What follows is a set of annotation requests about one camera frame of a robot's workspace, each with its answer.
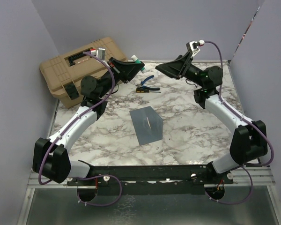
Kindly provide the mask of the green white glue stick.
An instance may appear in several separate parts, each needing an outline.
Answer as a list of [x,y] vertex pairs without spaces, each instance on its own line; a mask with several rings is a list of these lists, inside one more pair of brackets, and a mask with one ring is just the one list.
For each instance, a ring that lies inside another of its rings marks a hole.
[[[141,61],[138,59],[138,57],[136,55],[133,55],[131,57],[131,59],[133,60],[133,62],[135,63],[141,63]],[[146,72],[146,69],[145,67],[142,67],[142,69],[140,70],[143,74]]]

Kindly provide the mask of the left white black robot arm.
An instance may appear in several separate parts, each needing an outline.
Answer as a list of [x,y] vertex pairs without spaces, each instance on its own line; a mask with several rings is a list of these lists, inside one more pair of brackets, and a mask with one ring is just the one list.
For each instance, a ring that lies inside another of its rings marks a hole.
[[130,82],[145,66],[141,61],[123,62],[115,58],[98,62],[107,68],[107,72],[99,79],[87,75],[81,80],[83,100],[75,115],[55,134],[39,138],[35,143],[32,169],[38,173],[41,185],[46,184],[42,177],[57,183],[67,178],[78,178],[84,185],[93,182],[91,166],[70,160],[69,152],[84,131],[102,116],[115,85],[119,81]]

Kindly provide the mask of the grey paper envelope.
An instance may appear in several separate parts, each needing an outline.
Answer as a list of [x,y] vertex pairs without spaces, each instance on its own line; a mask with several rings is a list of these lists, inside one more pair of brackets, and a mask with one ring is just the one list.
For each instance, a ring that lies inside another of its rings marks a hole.
[[132,110],[130,116],[139,145],[163,139],[163,119],[151,106]]

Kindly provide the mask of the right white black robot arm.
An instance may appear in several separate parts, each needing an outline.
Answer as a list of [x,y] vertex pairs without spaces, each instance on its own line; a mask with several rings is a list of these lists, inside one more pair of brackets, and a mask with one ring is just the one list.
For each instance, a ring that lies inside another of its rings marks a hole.
[[200,86],[194,91],[195,102],[216,116],[233,135],[229,152],[208,164],[206,179],[210,183],[217,183],[223,173],[268,153],[264,122],[242,115],[221,98],[217,87],[222,85],[222,68],[212,66],[202,70],[192,64],[192,55],[187,52],[156,66],[156,70],[169,78],[185,78]]

